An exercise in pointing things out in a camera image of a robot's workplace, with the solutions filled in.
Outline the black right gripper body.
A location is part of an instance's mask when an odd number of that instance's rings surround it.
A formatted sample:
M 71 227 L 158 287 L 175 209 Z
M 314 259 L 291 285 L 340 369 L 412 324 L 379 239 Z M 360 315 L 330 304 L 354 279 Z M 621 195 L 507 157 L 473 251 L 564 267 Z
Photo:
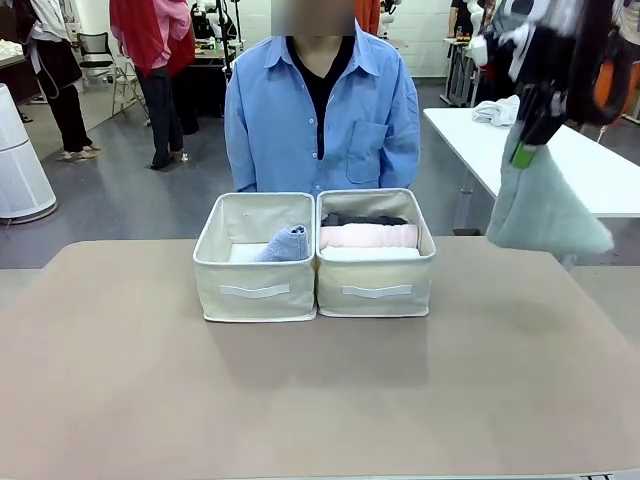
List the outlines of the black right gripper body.
M 526 85 L 522 90 L 516 123 L 518 142 L 538 147 L 547 144 L 566 120 L 567 92 L 551 84 Z

